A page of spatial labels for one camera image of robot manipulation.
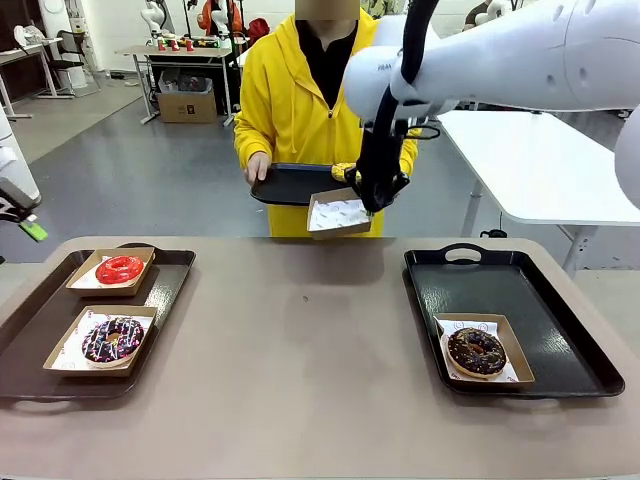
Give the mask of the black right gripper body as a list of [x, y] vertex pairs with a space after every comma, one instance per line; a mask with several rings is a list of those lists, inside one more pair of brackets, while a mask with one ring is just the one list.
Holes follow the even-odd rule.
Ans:
[[400, 135], [389, 130], [377, 134], [372, 122], [364, 126], [359, 155], [360, 183], [407, 182], [401, 162], [405, 132], [405, 125]]

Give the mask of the person's right hand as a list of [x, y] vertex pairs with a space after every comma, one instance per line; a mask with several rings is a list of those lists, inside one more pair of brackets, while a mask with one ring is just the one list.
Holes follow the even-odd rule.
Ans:
[[270, 156], [263, 151], [255, 152], [248, 160], [244, 169], [246, 182], [253, 186], [256, 182], [262, 182], [271, 166]]

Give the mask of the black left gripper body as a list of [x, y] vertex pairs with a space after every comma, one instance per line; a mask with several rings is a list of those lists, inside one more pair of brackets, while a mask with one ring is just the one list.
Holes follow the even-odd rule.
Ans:
[[20, 223], [40, 205], [41, 193], [31, 175], [1, 177], [1, 220]]

